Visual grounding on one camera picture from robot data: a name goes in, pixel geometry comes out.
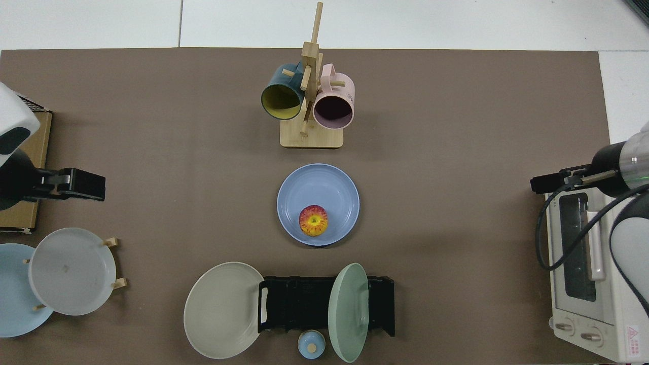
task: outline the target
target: oven door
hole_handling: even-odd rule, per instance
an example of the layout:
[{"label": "oven door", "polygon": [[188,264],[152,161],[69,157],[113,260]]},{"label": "oven door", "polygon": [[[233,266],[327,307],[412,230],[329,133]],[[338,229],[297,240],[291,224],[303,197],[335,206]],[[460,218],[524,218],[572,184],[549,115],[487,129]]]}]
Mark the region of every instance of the oven door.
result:
[{"label": "oven door", "polygon": [[[606,203],[599,190],[591,188],[559,194],[548,209],[548,238],[551,261],[555,262],[577,234]],[[614,324],[608,245],[612,219],[607,214],[552,276],[554,304],[604,323]]]}]

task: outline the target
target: blue bowl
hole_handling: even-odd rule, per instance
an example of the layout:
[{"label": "blue bowl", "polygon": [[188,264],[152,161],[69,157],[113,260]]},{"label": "blue bowl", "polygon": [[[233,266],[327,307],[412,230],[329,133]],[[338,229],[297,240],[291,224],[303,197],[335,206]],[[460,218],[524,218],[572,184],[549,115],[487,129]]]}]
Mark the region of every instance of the blue bowl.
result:
[{"label": "blue bowl", "polygon": [[[326,231],[307,236],[300,228],[300,212],[310,205],[323,207],[329,219]],[[360,211],[358,190],[341,169],[310,164],[293,171],[277,194],[280,223],[294,239],[311,246],[326,246],[345,237],[356,224]]]},{"label": "blue bowl", "polygon": [[297,340],[297,349],[303,357],[317,359],[325,352],[325,337],[313,329],[304,331]]}]

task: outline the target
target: blue mug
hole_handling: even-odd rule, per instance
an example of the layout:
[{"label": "blue mug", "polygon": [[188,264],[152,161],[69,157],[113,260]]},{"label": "blue mug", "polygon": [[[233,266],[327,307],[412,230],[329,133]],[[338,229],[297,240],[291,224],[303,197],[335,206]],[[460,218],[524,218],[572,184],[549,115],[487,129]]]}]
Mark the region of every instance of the blue mug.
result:
[{"label": "blue mug", "polygon": [[304,92],[300,89],[304,70],[302,62],[283,64],[273,74],[262,92],[262,106],[280,120],[295,118],[302,108]]}]

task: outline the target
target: oven handle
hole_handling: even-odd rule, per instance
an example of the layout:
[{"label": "oven handle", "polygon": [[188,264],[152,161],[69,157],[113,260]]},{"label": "oven handle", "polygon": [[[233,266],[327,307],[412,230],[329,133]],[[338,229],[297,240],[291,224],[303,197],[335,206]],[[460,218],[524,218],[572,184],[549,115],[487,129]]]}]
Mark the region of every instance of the oven handle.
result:
[{"label": "oven handle", "polygon": [[[597,212],[586,212],[588,221],[591,221]],[[592,281],[602,281],[606,279],[604,272],[604,259],[602,258],[602,233],[600,231],[600,222],[595,223],[593,228],[588,231],[588,245],[586,245],[586,261],[588,266],[588,278]]]}]

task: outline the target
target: white floor tile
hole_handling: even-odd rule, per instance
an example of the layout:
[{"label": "white floor tile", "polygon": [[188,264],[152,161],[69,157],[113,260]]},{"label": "white floor tile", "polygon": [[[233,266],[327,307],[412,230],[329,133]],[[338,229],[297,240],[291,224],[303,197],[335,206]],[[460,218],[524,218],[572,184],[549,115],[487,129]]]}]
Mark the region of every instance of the white floor tile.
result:
[{"label": "white floor tile", "polygon": [[[184,0],[181,46],[302,47],[317,1]],[[649,50],[622,0],[324,0],[323,48]]]},{"label": "white floor tile", "polygon": [[0,3],[0,49],[176,47],[180,0]]},{"label": "white floor tile", "polygon": [[600,52],[611,143],[649,121],[649,52]]}]

